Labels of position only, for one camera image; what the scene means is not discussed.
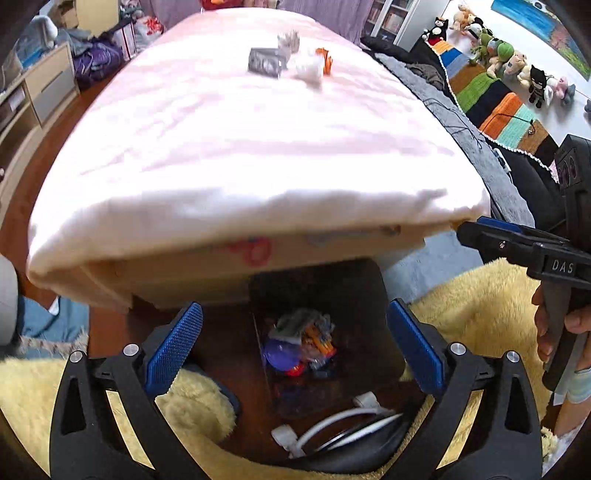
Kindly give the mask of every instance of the white cable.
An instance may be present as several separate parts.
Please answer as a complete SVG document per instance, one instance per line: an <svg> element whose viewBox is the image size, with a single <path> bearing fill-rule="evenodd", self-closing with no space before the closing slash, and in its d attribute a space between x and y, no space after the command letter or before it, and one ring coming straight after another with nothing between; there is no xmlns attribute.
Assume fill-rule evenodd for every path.
<svg viewBox="0 0 591 480"><path fill-rule="evenodd" d="M318 422L316 425L314 425L312 428L310 428L305 434L303 434L299 440L295 443L295 447L297 449L302 449L303 446L308 443L308 441L314 436L316 435L318 432L321 432L322 430L324 430L326 427L332 425L333 423L336 423L338 421L341 421L343 419L349 418L349 417L353 417L355 415L377 415L378 413L384 413L388 411L385 408L382 407L375 407L375 408L352 408L350 410L345 410L345 411L341 411L339 413L336 413L320 422Z"/></svg>
<svg viewBox="0 0 591 480"><path fill-rule="evenodd" d="M348 445L349 443L353 443L359 439L362 439L363 437L365 437L371 433L375 433L379 429L382 429L386 425L388 425L389 423L393 422L394 420L399 419L401 416L402 416L402 414L398 413L396 415L392 415L391 417L386 417L382 420L378 420L378 421L372 423L371 425L367 425L366 427L362 428L358 432L352 433L351 435L347 435L344 439L339 440L335 444L331 445L329 447L329 450L333 450L335 448L339 448L344 445Z"/></svg>

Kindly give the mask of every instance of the plush toy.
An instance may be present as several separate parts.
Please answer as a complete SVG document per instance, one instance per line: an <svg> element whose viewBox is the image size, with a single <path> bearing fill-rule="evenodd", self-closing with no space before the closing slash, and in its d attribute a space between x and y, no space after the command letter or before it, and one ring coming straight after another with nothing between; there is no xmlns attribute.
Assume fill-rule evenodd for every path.
<svg viewBox="0 0 591 480"><path fill-rule="evenodd" d="M483 28L478 37L478 45L471 49L474 56L470 59L470 64L475 65L478 61L486 64L488 60L488 42L492 40L492 32Z"/></svg>
<svg viewBox="0 0 591 480"><path fill-rule="evenodd" d="M546 88L544 89L544 100L546 101L546 106L550 106L550 103L552 103L552 99L554 98L554 93L556 92L557 87L558 79L553 75L546 76Z"/></svg>
<svg viewBox="0 0 591 480"><path fill-rule="evenodd" d="M489 57L496 57L499 45L501 45L501 43L503 43L503 41L496 37L490 39L488 45L486 46Z"/></svg>
<svg viewBox="0 0 591 480"><path fill-rule="evenodd" d="M447 27L449 20L442 18L435 18L435 26L431 30L424 30L423 40L431 40L433 38L440 38L441 40L447 40Z"/></svg>
<svg viewBox="0 0 591 480"><path fill-rule="evenodd" d="M517 80L523 88L529 89L531 87L531 65L525 65L517 74Z"/></svg>
<svg viewBox="0 0 591 480"><path fill-rule="evenodd" d="M569 106L573 103L575 84L569 85L566 77L560 77L554 94L560 99L560 105Z"/></svg>
<svg viewBox="0 0 591 480"><path fill-rule="evenodd" d="M470 23L467 27L464 28L464 32L472 36L473 42L478 42L478 38L480 37L482 30L484 30L484 23L480 17L474 17L472 23Z"/></svg>
<svg viewBox="0 0 591 480"><path fill-rule="evenodd" d="M542 108L542 102L545 100L544 91L548 85L546 74L544 73L544 70L537 69L532 65L530 70L530 78L530 103L535 102L535 106L537 108Z"/></svg>
<svg viewBox="0 0 591 480"><path fill-rule="evenodd" d="M457 6L457 9L458 11L453 16L451 28L452 30L456 30L462 34L465 34L464 29L474 21L476 15L467 5L460 4Z"/></svg>
<svg viewBox="0 0 591 480"><path fill-rule="evenodd" d="M513 45L506 41L501 41L496 48L496 56L491 57L490 59L491 66L489 66L486 71L487 75L491 78L496 78L497 70L499 70L505 62L508 62L514 53L515 49L513 48Z"/></svg>
<svg viewBox="0 0 591 480"><path fill-rule="evenodd" d="M523 70L527 64L527 57L520 51L515 50L513 55L505 64L501 67L501 75L505 80L511 80L517 78L517 75Z"/></svg>

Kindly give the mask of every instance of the finger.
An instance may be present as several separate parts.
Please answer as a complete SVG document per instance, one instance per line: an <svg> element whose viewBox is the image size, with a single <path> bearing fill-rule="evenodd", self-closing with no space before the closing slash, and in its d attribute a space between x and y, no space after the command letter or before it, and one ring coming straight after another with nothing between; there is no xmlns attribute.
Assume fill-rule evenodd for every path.
<svg viewBox="0 0 591 480"><path fill-rule="evenodd" d="M538 307L538 309L535 311L534 323L538 329L539 337L545 335L548 331L548 319L548 311L543 306Z"/></svg>
<svg viewBox="0 0 591 480"><path fill-rule="evenodd" d="M538 351L542 352L543 354L550 356L552 351L554 350L552 338L550 335L542 335L538 337Z"/></svg>
<svg viewBox="0 0 591 480"><path fill-rule="evenodd" d="M539 347L538 347L538 356L540 357L540 360L542 360L544 363L546 363L548 360L550 360L550 356L546 355L542 350L540 350Z"/></svg>
<svg viewBox="0 0 591 480"><path fill-rule="evenodd" d="M585 343L585 348L583 349L579 363L577 363L577 370L583 370L589 367L591 367L591 338L587 338L587 343Z"/></svg>
<svg viewBox="0 0 591 480"><path fill-rule="evenodd" d="M535 289L534 295L531 298L533 305L542 305L544 303L544 292L542 291L542 285Z"/></svg>
<svg viewBox="0 0 591 480"><path fill-rule="evenodd" d="M591 305L575 310L564 317L564 325L571 333L583 333L591 330Z"/></svg>

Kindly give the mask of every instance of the plastic bag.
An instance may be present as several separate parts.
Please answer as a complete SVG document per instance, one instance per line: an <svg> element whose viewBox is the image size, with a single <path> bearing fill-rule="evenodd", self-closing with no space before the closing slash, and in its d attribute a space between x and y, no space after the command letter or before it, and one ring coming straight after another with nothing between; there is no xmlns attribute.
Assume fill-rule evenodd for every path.
<svg viewBox="0 0 591 480"><path fill-rule="evenodd" d="M138 18L134 25L135 44L139 52L144 51L158 40L164 32L164 26L156 17Z"/></svg>

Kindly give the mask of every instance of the white wall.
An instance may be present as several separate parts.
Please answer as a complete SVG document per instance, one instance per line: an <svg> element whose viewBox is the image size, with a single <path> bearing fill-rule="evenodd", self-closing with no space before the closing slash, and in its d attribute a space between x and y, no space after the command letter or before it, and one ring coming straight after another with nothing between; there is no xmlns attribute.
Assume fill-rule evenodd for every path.
<svg viewBox="0 0 591 480"><path fill-rule="evenodd" d="M511 43L516 50L527 55L528 61L537 68L542 69L546 74L552 74L556 78L565 76L569 84L574 83L577 90L591 97L591 83L575 70L562 56L547 45L542 39L536 37L525 28L515 22L503 17L501 14L491 10L493 0L465 0L450 1L443 18L448 18L450 24L453 22L453 16L457 12L458 3L468 4L476 15L482 18L484 25L492 30L494 35L501 40ZM455 45L459 50L468 53L471 43L469 38L462 36L452 30L447 31L447 40ZM508 84L511 89L517 93L527 105L530 97L529 93L516 83ZM591 121L589 114L585 114L584 106L587 99L579 92L574 94L574 102L569 108L560 105L560 100L552 101L550 107L542 106L536 109L540 122L550 133L554 141L560 145L567 134L578 135L583 138L591 138Z"/></svg>

